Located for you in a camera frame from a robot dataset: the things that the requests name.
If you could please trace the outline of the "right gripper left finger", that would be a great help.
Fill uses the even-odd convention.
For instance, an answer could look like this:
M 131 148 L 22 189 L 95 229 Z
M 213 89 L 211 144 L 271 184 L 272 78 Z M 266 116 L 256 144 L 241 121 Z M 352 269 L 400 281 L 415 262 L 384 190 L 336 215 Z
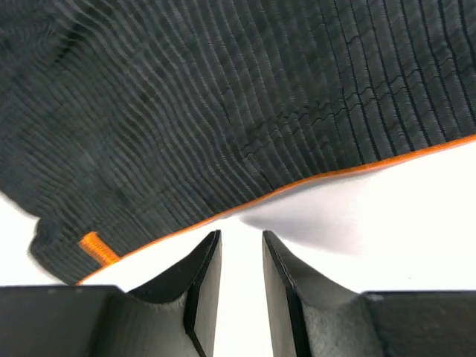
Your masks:
M 115 286 L 1 289 L 3 356 L 211 356 L 221 234 L 129 292 Z

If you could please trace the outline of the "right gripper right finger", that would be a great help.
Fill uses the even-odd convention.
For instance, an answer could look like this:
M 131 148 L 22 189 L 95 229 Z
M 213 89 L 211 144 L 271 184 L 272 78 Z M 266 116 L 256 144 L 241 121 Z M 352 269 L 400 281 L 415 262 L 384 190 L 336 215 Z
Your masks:
M 274 356 L 475 355 L 475 292 L 356 293 L 263 232 Z

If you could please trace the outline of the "black striped underwear grey waistband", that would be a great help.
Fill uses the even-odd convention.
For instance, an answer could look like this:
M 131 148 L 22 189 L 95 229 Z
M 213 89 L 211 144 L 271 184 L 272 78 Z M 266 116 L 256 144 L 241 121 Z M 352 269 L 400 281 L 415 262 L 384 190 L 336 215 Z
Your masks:
M 474 137 L 473 1 L 1 3 L 1 191 L 68 285 L 305 179 Z

